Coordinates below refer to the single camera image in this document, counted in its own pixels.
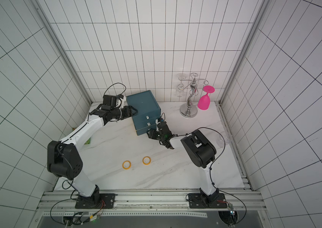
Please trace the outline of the teal three-drawer cabinet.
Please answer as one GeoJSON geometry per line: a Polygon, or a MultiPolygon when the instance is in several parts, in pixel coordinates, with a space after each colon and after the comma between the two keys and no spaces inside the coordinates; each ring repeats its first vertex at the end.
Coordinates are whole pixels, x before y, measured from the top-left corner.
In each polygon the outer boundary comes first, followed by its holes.
{"type": "Polygon", "coordinates": [[[161,117],[161,108],[150,90],[128,96],[126,101],[138,111],[132,117],[138,136],[157,128],[156,120],[161,117]]]}

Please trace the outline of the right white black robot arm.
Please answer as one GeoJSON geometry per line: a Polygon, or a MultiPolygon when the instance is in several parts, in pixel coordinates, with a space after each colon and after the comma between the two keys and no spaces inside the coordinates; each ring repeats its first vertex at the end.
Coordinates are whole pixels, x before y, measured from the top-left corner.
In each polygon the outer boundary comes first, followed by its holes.
{"type": "Polygon", "coordinates": [[[173,134],[165,121],[157,123],[156,129],[149,129],[147,136],[159,141],[168,149],[183,148],[192,163],[199,168],[199,193],[189,193],[186,201],[191,209],[226,209],[228,202],[220,193],[211,178],[212,164],[216,160],[217,150],[199,130],[185,135],[173,134]]]}

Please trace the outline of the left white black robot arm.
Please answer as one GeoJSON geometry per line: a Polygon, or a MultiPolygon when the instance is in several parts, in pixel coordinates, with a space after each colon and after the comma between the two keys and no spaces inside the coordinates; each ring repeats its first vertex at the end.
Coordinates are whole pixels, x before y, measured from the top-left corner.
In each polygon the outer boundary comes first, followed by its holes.
{"type": "Polygon", "coordinates": [[[59,178],[65,178],[69,186],[78,192],[77,209],[96,209],[103,202],[99,187],[83,171],[79,150],[108,122],[124,120],[137,113],[138,110],[130,105],[118,108],[106,105],[105,109],[99,105],[76,130],[60,141],[51,141],[48,144],[48,171],[59,178]]]}

